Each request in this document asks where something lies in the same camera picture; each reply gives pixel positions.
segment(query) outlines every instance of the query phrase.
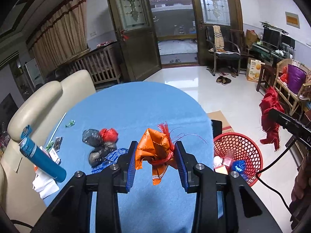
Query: metal bolt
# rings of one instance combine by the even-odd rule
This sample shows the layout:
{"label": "metal bolt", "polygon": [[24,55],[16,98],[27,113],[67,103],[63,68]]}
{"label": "metal bolt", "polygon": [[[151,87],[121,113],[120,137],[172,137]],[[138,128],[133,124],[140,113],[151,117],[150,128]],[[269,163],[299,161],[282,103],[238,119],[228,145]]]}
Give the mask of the metal bolt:
{"label": "metal bolt", "polygon": [[236,171],[233,171],[230,173],[230,175],[233,177],[233,178],[237,178],[240,174]]}
{"label": "metal bolt", "polygon": [[110,165],[110,169],[112,170],[117,170],[119,168],[119,165],[118,164],[112,164]]}
{"label": "metal bolt", "polygon": [[76,171],[76,172],[75,172],[75,177],[76,177],[76,178],[80,178],[80,177],[83,176],[83,174],[84,174],[84,173],[83,173],[82,171]]}
{"label": "metal bolt", "polygon": [[199,170],[203,170],[205,168],[205,166],[202,163],[198,163],[195,165],[195,168],[197,168]]}

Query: curtain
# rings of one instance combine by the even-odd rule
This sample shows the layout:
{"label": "curtain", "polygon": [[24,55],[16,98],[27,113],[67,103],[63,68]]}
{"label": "curtain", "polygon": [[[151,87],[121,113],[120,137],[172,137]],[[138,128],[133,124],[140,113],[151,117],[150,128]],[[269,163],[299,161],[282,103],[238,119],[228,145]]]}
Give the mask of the curtain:
{"label": "curtain", "polygon": [[30,38],[30,50],[45,77],[64,61],[87,49],[86,0],[64,0]]}

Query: blue tablecloth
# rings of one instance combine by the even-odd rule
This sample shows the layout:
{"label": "blue tablecloth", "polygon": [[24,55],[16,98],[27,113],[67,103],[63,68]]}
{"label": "blue tablecloth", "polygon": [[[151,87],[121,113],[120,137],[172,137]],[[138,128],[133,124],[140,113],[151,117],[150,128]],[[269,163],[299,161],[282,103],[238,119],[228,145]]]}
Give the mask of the blue tablecloth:
{"label": "blue tablecloth", "polygon": [[[76,124],[65,128],[75,120]],[[200,163],[212,167],[213,137],[211,121],[201,106],[183,91],[155,82],[132,82],[116,85],[89,96],[75,105],[63,119],[55,137],[62,136],[59,151],[61,166],[67,171],[62,188],[77,170],[91,174],[88,155],[93,149],[82,142],[87,129],[114,128],[119,133],[118,148],[128,148],[132,140],[139,142],[147,128],[167,122],[172,140],[180,133],[186,152]],[[44,199],[48,206],[57,193]],[[196,194],[182,188],[178,171],[169,167],[159,185],[152,185],[151,165],[143,162],[137,170],[128,194],[118,194],[123,233],[191,232]],[[90,232],[94,232],[96,193],[93,194]]]}

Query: wooden door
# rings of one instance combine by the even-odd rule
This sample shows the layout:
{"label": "wooden door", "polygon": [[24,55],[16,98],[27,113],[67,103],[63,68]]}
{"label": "wooden door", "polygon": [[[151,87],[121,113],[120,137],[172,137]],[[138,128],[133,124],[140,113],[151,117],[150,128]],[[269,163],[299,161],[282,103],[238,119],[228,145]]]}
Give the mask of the wooden door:
{"label": "wooden door", "polygon": [[108,0],[131,81],[141,81],[161,69],[148,0]]}
{"label": "wooden door", "polygon": [[193,0],[197,22],[198,58],[200,65],[207,65],[212,58],[206,43],[206,26],[226,26],[243,30],[240,0]]}

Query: red plastic basket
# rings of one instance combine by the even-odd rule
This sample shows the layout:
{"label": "red plastic basket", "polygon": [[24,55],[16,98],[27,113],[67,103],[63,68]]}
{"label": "red plastic basket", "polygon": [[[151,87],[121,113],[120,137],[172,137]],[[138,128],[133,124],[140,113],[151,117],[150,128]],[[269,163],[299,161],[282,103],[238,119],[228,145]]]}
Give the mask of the red plastic basket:
{"label": "red plastic basket", "polygon": [[262,170],[263,165],[258,146],[247,136],[235,132],[223,133],[214,138],[214,156],[224,158],[228,149],[236,150],[234,160],[245,160],[244,173],[248,176],[246,182],[249,186],[254,185],[257,181],[255,174]]}

